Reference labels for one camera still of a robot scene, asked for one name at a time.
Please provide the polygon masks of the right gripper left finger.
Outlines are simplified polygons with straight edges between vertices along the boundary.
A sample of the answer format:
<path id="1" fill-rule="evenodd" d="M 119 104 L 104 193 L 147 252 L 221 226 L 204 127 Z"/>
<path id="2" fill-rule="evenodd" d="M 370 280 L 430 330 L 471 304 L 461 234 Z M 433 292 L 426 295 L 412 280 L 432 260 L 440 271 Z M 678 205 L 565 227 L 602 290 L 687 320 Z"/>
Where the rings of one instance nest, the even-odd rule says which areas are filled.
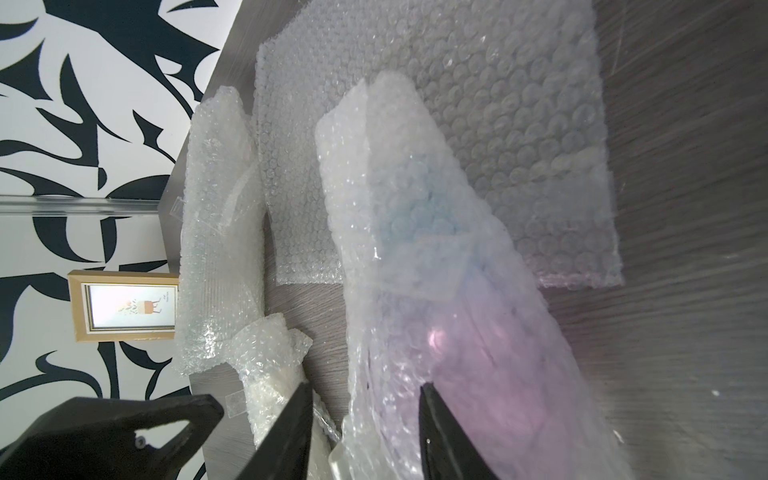
<path id="1" fill-rule="evenodd" d="M 312 389 L 308 382 L 301 383 L 237 479 L 306 479 L 312 405 Z"/>

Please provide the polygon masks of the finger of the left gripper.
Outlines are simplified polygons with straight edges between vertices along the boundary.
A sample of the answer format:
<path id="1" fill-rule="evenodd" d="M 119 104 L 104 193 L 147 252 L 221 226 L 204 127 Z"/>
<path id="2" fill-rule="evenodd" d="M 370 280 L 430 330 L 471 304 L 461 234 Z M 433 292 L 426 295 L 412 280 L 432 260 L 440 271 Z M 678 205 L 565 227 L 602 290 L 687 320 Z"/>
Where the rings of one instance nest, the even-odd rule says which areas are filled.
<path id="1" fill-rule="evenodd" d="M 75 397 L 1 451 L 3 479 L 174 479 L 224 416 L 211 395 Z"/>

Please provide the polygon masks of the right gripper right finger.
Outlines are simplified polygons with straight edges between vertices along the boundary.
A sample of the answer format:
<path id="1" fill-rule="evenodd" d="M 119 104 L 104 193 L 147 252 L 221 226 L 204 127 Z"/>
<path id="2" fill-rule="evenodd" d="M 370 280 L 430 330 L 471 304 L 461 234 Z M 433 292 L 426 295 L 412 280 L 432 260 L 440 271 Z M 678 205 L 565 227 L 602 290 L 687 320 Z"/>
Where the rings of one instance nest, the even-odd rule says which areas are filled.
<path id="1" fill-rule="evenodd" d="M 420 388 L 419 443 L 425 479 L 497 479 L 431 382 Z"/>

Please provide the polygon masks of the white vase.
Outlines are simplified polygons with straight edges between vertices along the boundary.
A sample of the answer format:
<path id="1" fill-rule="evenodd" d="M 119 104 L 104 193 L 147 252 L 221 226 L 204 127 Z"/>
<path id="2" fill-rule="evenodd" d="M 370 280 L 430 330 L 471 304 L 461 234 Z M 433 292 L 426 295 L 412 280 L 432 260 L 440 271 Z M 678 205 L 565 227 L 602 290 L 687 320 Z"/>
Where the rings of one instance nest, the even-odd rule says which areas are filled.
<path id="1" fill-rule="evenodd" d="M 303 360 L 313 340 L 287 327 L 282 314 L 258 319 L 229 340 L 226 362 L 243 384 L 245 412 L 259 446 L 296 388 L 307 380 Z"/>

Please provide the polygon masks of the iridescent bubble wrap bundle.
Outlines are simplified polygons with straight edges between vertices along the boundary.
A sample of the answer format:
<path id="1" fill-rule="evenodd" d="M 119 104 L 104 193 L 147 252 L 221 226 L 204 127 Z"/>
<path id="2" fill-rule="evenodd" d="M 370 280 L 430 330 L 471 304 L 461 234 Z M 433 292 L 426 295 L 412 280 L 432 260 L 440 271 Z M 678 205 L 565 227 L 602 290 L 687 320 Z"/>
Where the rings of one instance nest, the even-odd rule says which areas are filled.
<path id="1" fill-rule="evenodd" d="M 315 128 L 343 269 L 350 404 L 331 456 L 421 479 L 432 383 L 500 479 L 629 479 L 534 274 L 470 186 L 413 82 L 383 71 Z"/>

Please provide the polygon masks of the bubble wrap sheet around vase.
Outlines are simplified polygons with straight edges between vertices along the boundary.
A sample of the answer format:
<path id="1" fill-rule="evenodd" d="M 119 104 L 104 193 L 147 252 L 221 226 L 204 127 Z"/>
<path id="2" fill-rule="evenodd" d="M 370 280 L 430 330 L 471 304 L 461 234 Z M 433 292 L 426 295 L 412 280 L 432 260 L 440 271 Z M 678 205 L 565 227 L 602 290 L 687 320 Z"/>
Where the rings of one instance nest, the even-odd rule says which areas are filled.
<path id="1" fill-rule="evenodd" d="M 589 1 L 308 3 L 255 64 L 277 282 L 341 281 L 315 125 L 395 70 L 542 286 L 621 285 L 595 22 Z"/>

